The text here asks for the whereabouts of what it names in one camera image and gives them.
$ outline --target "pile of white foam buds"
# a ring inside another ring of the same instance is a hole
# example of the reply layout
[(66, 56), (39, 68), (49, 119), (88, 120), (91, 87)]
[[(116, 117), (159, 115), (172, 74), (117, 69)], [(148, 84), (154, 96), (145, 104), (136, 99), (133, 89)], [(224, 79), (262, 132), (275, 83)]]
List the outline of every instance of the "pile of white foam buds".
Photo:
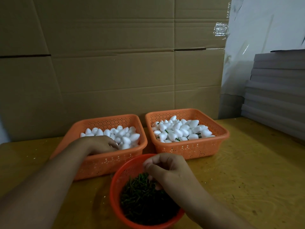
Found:
[(153, 123), (152, 130), (157, 140), (163, 143), (196, 140), (214, 136), (208, 129), (208, 126), (198, 124), (199, 120), (178, 120), (177, 116), (172, 116), (170, 120)]
[(81, 137), (103, 135), (113, 139), (120, 150), (137, 147), (140, 138), (134, 126), (123, 128), (123, 126), (119, 125), (117, 128), (105, 129), (104, 132), (100, 128), (93, 128), (92, 130), (88, 128), (85, 133), (81, 133)]

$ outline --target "rectangular orange basket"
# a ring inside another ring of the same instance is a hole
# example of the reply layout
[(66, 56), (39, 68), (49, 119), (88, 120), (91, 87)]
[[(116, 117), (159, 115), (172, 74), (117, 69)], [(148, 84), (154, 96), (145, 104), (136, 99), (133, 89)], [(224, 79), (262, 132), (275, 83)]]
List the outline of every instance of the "rectangular orange basket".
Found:
[[(155, 138), (151, 125), (156, 121), (169, 120), (176, 115), (177, 119), (199, 120), (199, 124), (209, 127), (215, 137), (201, 138), (172, 143), (162, 143)], [(150, 112), (145, 116), (149, 135), (157, 153), (174, 153), (184, 159), (210, 156), (217, 153), (221, 142), (230, 136), (228, 130), (197, 109), (177, 109), (169, 111)]]
[(131, 158), (141, 155), (143, 149), (147, 146), (147, 138), (137, 115), (119, 115), (111, 117), (101, 117), (94, 119), (87, 119), (76, 122), (64, 136), (63, 140), (59, 143), (50, 159), (54, 158), (68, 144), (80, 137), (81, 132), (85, 132), (87, 128), (100, 128), (101, 130), (116, 128), (118, 125), (123, 127), (134, 126), (137, 133), (140, 134), (139, 146), (131, 149), (118, 150), (116, 152), (97, 154), (86, 157), (81, 167), (78, 170), (74, 180), (91, 178), (109, 174), (117, 171), (126, 161)]

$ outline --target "orange plastic basket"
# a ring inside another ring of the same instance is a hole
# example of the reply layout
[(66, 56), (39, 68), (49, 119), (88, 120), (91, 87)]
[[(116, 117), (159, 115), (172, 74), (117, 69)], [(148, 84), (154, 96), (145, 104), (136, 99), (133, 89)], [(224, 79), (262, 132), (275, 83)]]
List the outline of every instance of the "orange plastic basket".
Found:
[(126, 162), (118, 171), (115, 173), (115, 175), (112, 178), (111, 185), (110, 185), (110, 204), (117, 215), (117, 217), (123, 221), (127, 226), (134, 228), (134, 229), (163, 229), (168, 228), (171, 225), (177, 223), (181, 217), (184, 215), (184, 210), (180, 209), (178, 214), (167, 221), (166, 223), (162, 223), (159, 225), (154, 226), (144, 226), (140, 224), (136, 224), (129, 219), (127, 219), (124, 216), (124, 213), (120, 207), (120, 193), (122, 191), (122, 188), (129, 180), (129, 177), (135, 178), (139, 175), (139, 173), (143, 173), (143, 162), (147, 160), (148, 158), (154, 156), (155, 154), (144, 154), (137, 156), (130, 161)]
[[(201, 138), (172, 143), (159, 142), (153, 133), (151, 125), (156, 121), (169, 120), (176, 115), (177, 119), (199, 120), (199, 124), (209, 127), (215, 137)], [(174, 153), (182, 155), (184, 159), (199, 158), (210, 156), (217, 153), (221, 142), (227, 139), (229, 131), (218, 124), (216, 121), (197, 109), (177, 109), (160, 112), (150, 112), (145, 116), (148, 131), (157, 153)]]
[(87, 119), (76, 122), (64, 136), (63, 140), (59, 143), (50, 159), (54, 158), (72, 141), (80, 137), (81, 132), (85, 132), (87, 128), (100, 128), (101, 130), (116, 128), (118, 125), (123, 127), (134, 126), (137, 133), (140, 134), (139, 146), (126, 150), (118, 150), (116, 152), (97, 154), (86, 157), (82, 163), (74, 180), (80, 180), (90, 177), (101, 176), (115, 172), (121, 165), (131, 158), (141, 155), (143, 149), (147, 146), (147, 138), (137, 115), (128, 114), (111, 117), (101, 117), (94, 119)]

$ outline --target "person's right arm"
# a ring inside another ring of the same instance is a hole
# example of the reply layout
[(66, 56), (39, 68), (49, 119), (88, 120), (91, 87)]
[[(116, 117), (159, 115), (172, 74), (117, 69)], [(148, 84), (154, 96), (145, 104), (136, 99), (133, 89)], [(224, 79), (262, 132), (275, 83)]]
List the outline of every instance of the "person's right arm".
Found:
[(163, 188), (202, 228), (254, 229), (204, 190), (182, 156), (161, 153), (147, 159), (143, 165), (149, 178), (158, 181), (156, 189)]

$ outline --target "table surface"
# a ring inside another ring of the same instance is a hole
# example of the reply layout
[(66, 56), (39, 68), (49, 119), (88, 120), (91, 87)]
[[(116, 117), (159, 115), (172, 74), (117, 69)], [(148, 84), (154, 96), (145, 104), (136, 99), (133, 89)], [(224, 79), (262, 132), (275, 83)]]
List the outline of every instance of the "table surface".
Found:
[[(231, 134), (219, 152), (188, 160), (202, 186), (257, 228), (305, 228), (305, 146), (250, 119), (218, 123)], [(61, 139), (0, 145), (0, 196), (39, 169)], [(144, 152), (153, 150), (149, 141)], [(74, 182), (53, 228), (127, 228), (110, 206), (110, 182), (110, 175)], [(200, 227), (184, 215), (172, 228)]]

